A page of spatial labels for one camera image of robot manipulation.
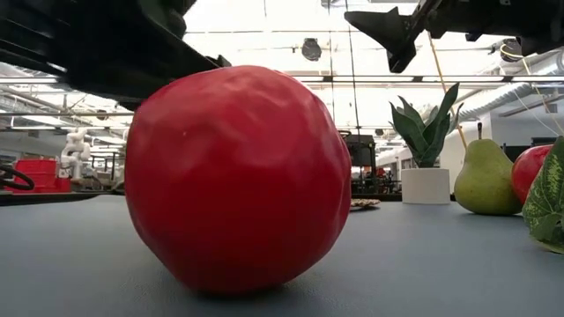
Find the pear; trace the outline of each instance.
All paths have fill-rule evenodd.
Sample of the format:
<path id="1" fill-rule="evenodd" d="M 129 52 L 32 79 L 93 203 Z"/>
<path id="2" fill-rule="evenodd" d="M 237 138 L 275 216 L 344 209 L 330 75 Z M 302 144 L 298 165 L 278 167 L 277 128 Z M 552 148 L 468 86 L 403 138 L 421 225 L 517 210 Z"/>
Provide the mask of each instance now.
<path id="1" fill-rule="evenodd" d="M 513 162 L 500 146 L 481 138 L 468 144 L 462 171 L 456 178 L 456 201 L 479 215 L 508 216 L 521 212 L 511 186 Z"/>

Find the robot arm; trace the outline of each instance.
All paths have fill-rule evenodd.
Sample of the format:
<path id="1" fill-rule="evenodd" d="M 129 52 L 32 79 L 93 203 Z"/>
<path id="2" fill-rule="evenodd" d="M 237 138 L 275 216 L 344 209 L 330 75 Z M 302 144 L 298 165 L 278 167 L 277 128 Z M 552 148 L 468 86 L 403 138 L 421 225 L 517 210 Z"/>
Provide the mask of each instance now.
<path id="1" fill-rule="evenodd" d="M 521 55 L 542 54 L 564 44 L 562 0 L 420 0 L 410 16 L 389 12 L 349 11 L 345 19 L 388 50 L 390 71 L 401 73 L 416 55 L 415 39 L 428 30 L 434 39 L 446 32 L 515 36 Z"/>
<path id="2" fill-rule="evenodd" d="M 74 167 L 72 178 L 81 178 L 82 162 L 90 158 L 90 144 L 85 143 L 85 136 L 88 130 L 78 128 L 67 135 L 67 144 L 61 152 L 61 172 L 60 177 L 68 177 L 67 168 Z"/>

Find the black machine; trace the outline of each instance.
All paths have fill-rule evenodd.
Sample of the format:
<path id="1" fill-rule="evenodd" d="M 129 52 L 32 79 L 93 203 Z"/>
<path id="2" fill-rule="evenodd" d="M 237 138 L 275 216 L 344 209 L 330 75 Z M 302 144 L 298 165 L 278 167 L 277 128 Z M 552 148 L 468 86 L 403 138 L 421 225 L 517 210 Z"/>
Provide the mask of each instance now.
<path id="1" fill-rule="evenodd" d="M 469 41 L 481 34 L 515 36 L 522 55 L 556 48 L 563 1 L 421 0 L 411 16 L 351 11 L 345 18 L 388 49 L 390 69 L 398 73 L 415 56 L 413 42 L 424 29 L 434 38 L 467 33 Z M 182 41 L 182 16 L 195 2 L 2 0 L 0 62 L 55 75 L 63 88 L 135 110 L 176 78 L 230 66 L 221 55 L 200 55 Z"/>
<path id="2" fill-rule="evenodd" d="M 388 50 L 390 71 L 401 73 L 417 54 L 414 41 L 424 30 L 434 39 L 446 32 L 515 36 L 521 55 L 545 53 L 564 45 L 563 0 L 420 0 L 411 16 L 349 11 L 345 19 Z"/>
<path id="3" fill-rule="evenodd" d="M 370 135 L 354 135 L 351 131 L 339 131 L 346 142 L 351 155 L 351 165 L 355 167 L 370 166 L 370 172 L 360 171 L 358 178 L 351 180 L 352 194 L 376 194 L 378 179 L 376 177 L 376 152 L 374 137 Z"/>
<path id="4" fill-rule="evenodd" d="M 16 183 L 14 181 L 16 177 L 19 177 L 26 184 Z M 2 193 L 9 193 L 10 188 L 33 190 L 34 187 L 35 183 L 32 179 L 27 177 L 25 174 L 14 170 L 11 165 L 0 162 L 0 195 Z"/>
<path id="5" fill-rule="evenodd" d="M 135 110 L 163 85 L 229 66 L 182 41 L 196 0 L 2 0 L 0 62 Z"/>

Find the red apple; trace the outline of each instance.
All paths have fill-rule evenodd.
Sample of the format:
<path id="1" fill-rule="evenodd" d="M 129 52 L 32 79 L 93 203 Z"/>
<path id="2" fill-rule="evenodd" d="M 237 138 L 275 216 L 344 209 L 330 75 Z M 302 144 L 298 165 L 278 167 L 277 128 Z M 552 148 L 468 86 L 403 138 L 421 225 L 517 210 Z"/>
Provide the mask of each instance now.
<path id="1" fill-rule="evenodd" d="M 136 111 L 126 200 L 143 242 L 190 289 L 260 291 L 331 249 L 351 156 L 323 102 L 257 66 L 178 79 Z"/>
<path id="2" fill-rule="evenodd" d="M 531 184 L 537 177 L 540 167 L 545 162 L 546 154 L 553 148 L 552 145 L 542 145 L 530 148 L 519 155 L 511 173 L 513 191 L 521 203 L 525 203 Z"/>

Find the plant leaf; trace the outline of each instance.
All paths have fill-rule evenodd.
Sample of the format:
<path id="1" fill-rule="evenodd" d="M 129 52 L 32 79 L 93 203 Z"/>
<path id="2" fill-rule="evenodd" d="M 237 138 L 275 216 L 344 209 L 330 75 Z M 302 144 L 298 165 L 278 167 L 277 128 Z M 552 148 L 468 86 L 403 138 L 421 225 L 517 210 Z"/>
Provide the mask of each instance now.
<path id="1" fill-rule="evenodd" d="M 460 104 L 460 106 L 458 106 L 458 109 L 456 110 L 456 114 L 455 114 L 455 118 L 452 121 L 452 123 L 450 124 L 450 128 L 449 128 L 449 132 L 447 132 L 447 135 L 450 134 L 450 132 L 454 131 L 456 129 L 456 127 L 458 126 L 458 118 L 460 115 L 460 108 L 464 105 L 464 103 Z"/>
<path id="2" fill-rule="evenodd" d="M 425 130 L 423 131 L 423 137 L 428 143 L 432 143 L 434 139 L 434 133 L 437 130 L 437 127 L 441 123 L 442 119 L 449 114 L 452 105 L 455 104 L 456 99 L 458 98 L 458 86 L 460 84 L 456 83 L 444 94 L 442 98 L 441 106 L 439 107 L 439 112 L 435 116 L 435 118 L 427 125 Z"/>
<path id="3" fill-rule="evenodd" d="M 412 151 L 413 156 L 416 155 L 416 152 L 423 153 L 428 144 L 423 138 L 421 131 L 417 128 L 415 122 L 405 114 L 400 114 L 394 105 L 391 104 L 391 117 L 394 122 L 394 128 L 396 132 L 406 141 L 411 141 L 412 148 L 415 151 Z"/>
<path id="4" fill-rule="evenodd" d="M 389 123 L 389 124 L 391 125 L 391 127 L 397 132 L 396 126 L 394 125 L 394 123 L 392 123 L 392 122 L 388 122 L 388 123 Z M 407 147 L 409 148 L 409 151 L 412 153 L 413 159 L 417 160 L 418 157 L 419 157 L 419 155 L 420 155 L 421 153 L 414 150 L 414 148 L 413 148 L 413 140 L 411 140 L 408 136 L 402 137 L 402 138 L 403 138 L 404 141 L 405 141 L 405 145 L 407 145 Z"/>
<path id="5" fill-rule="evenodd" d="M 539 241 L 550 241 L 560 219 L 561 217 L 558 214 L 548 214 L 540 217 L 538 225 L 531 230 L 531 235 Z"/>
<path id="6" fill-rule="evenodd" d="M 404 104 L 404 114 L 410 117 L 410 119 L 412 119 L 415 122 L 419 130 L 423 131 L 425 129 L 425 123 L 423 123 L 423 119 L 421 119 L 421 115 L 419 114 L 419 112 L 413 109 L 412 105 L 410 105 L 404 99 L 404 97 L 398 96 L 398 98 L 402 101 L 402 104 Z"/>
<path id="7" fill-rule="evenodd" d="M 425 125 L 428 126 L 429 123 L 431 123 L 434 120 L 434 118 L 437 116 L 438 113 L 439 113 L 439 108 L 437 106 L 434 106 L 433 109 L 431 109 L 431 113 L 429 114 L 429 117 L 427 118 Z"/>
<path id="8" fill-rule="evenodd" d="M 434 165 L 437 157 L 441 154 L 442 147 L 444 146 L 444 138 L 449 132 L 449 126 L 450 114 L 447 114 L 447 117 L 442 119 L 442 122 L 440 122 L 437 132 L 434 134 L 433 142 L 429 145 L 423 155 L 421 155 L 422 164 L 430 164 L 431 166 Z"/>
<path id="9" fill-rule="evenodd" d="M 564 137 L 559 136 L 532 183 L 523 206 L 523 219 L 531 236 L 540 242 L 564 247 Z"/>

